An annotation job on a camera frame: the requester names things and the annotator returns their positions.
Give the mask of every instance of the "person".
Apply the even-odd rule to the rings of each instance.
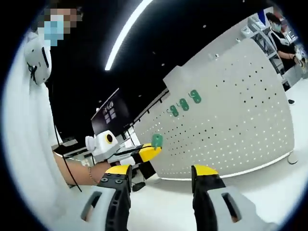
[[[298,63],[295,56],[295,45],[290,43],[282,32],[282,23],[280,19],[273,13],[266,13],[266,17],[270,23],[269,38],[273,43],[279,57],[281,58],[285,72],[294,67]],[[283,85],[285,91],[290,87]],[[290,105],[295,103],[294,100],[288,100]]]
[[[61,7],[51,9],[53,15],[76,12]],[[76,15],[69,18],[76,20]],[[55,221],[65,215],[76,193],[68,188],[67,184],[75,183],[63,158],[51,148],[57,141],[48,89],[44,83],[38,85],[31,78],[25,60],[26,44],[35,36],[40,36],[39,31],[27,32],[8,73],[3,94],[2,139],[8,171],[20,198],[32,214],[51,229]],[[107,162],[91,168],[79,162],[68,161],[67,164],[78,185],[96,185],[110,168]]]

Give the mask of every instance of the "pegboard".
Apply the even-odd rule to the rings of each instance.
[[[168,79],[170,96],[146,113],[134,129],[141,143],[155,133],[163,150],[151,161],[158,176],[191,178],[191,165],[216,169],[221,176],[239,175],[282,159],[294,148],[291,113],[283,87],[262,50],[245,39],[193,73],[190,82]],[[202,101],[188,93],[196,89]],[[180,98],[189,110],[166,112]]]

